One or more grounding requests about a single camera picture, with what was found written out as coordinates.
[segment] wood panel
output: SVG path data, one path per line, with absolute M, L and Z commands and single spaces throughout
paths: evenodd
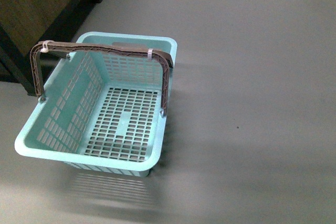
M 0 0 L 0 23 L 26 55 L 70 0 Z

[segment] basket bottom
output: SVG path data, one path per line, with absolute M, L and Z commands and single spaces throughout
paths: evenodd
M 106 85 L 77 153 L 132 162 L 147 160 L 152 152 L 160 105 L 160 90 Z
M 136 177 L 146 177 L 150 171 L 150 170 L 144 170 L 144 171 L 138 172 L 135 170 L 108 168 L 108 167 L 97 166 L 97 165 L 84 165 L 84 164 L 71 163 L 71 162 L 64 162 L 64 163 L 72 167 L 78 168 L 78 169 L 96 170 L 98 172 L 124 174 L 124 175 L 136 176 Z

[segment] brown handle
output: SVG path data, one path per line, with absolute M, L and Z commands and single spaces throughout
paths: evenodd
M 129 48 L 129 47 L 116 47 L 99 44 L 87 44 L 87 43 L 68 43 L 68 42 L 54 42 L 48 41 L 47 46 L 43 45 L 44 41 L 40 41 L 30 51 L 30 64 L 33 72 L 33 80 L 35 86 L 35 92 L 37 97 L 42 96 L 45 93 L 43 87 L 42 71 L 40 65 L 40 51 L 42 48 L 47 48 L 46 51 L 60 51 L 60 52 L 75 52 L 75 51 L 93 51 L 93 52 L 105 52 L 113 53 L 122 56 L 130 56 L 137 58 L 147 58 L 148 49 L 142 48 Z M 168 84 L 169 84 L 169 68 L 173 68 L 173 60 L 170 54 L 159 50 L 152 51 L 152 59 L 160 63 L 162 67 L 162 95 L 161 95 L 161 108 L 163 114 L 167 114 L 167 102 L 168 102 Z

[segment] floor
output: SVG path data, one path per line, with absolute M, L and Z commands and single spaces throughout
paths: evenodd
M 0 83 L 1 223 L 336 223 L 336 0 L 103 0 L 78 30 L 178 45 L 149 177 L 19 156 Z

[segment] plastic basket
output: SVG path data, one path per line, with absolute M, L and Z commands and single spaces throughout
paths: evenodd
M 96 32 L 77 43 L 39 42 L 30 54 L 38 104 L 15 150 L 146 176 L 160 158 L 176 49 L 171 38 Z M 39 53 L 47 51 L 70 53 L 43 85 Z

